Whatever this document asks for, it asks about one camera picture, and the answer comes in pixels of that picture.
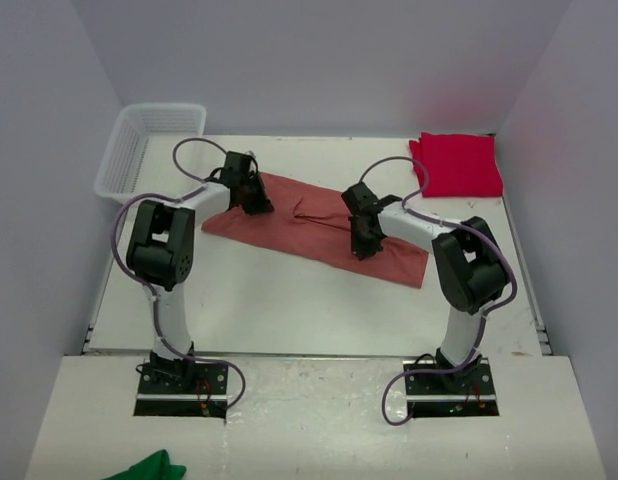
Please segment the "salmon pink t shirt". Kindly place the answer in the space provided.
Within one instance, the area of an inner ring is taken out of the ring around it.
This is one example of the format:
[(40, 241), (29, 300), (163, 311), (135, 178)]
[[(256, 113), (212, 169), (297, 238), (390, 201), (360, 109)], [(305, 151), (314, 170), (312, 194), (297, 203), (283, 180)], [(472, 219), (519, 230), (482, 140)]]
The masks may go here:
[(262, 180), (273, 212), (250, 216), (237, 207), (205, 221), (201, 230), (359, 275), (422, 287), (429, 254), (421, 248), (389, 237), (373, 257), (354, 256), (350, 213), (338, 191), (270, 173)]

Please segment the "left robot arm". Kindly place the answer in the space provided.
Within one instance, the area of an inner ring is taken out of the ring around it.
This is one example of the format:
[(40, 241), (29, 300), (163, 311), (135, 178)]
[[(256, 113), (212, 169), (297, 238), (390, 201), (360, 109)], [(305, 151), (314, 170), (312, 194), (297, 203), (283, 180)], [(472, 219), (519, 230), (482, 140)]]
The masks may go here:
[(154, 346), (151, 357), (164, 360), (161, 380), (184, 393), (197, 379), (199, 360), (185, 313), (184, 284), (194, 261), (195, 230), (212, 217), (240, 208), (248, 215), (274, 211), (255, 157), (230, 151), (219, 173), (181, 198), (143, 194), (136, 210), (125, 264), (146, 292)]

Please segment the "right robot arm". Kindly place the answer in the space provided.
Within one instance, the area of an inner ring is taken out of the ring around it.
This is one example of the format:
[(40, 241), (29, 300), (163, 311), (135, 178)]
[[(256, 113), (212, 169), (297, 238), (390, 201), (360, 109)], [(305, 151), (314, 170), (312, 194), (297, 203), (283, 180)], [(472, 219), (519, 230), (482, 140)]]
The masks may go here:
[(351, 252), (367, 259), (383, 250), (387, 237), (405, 241), (433, 256), (440, 289), (449, 304), (445, 338), (433, 366), (410, 375), (435, 375), (445, 392), (456, 393), (471, 379), (489, 313), (507, 304), (506, 286), (517, 288), (513, 271), (491, 230), (480, 217), (464, 222), (417, 212), (396, 195), (377, 197), (359, 182), (341, 194), (349, 210)]

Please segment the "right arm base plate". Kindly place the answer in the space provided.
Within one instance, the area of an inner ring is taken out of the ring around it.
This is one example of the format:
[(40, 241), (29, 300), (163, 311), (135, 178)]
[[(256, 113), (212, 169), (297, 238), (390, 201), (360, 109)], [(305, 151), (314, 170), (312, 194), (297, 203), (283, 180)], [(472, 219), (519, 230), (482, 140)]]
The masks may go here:
[(408, 374), (404, 379), (413, 419), (496, 417), (500, 414), (489, 360), (480, 357), (452, 375)]

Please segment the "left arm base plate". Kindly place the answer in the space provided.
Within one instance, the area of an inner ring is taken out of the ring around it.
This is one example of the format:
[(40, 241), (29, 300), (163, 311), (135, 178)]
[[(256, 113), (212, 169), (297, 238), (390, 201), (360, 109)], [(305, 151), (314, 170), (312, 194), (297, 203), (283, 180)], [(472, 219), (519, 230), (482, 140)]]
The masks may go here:
[(226, 365), (166, 360), (151, 353), (136, 372), (134, 416), (226, 419)]

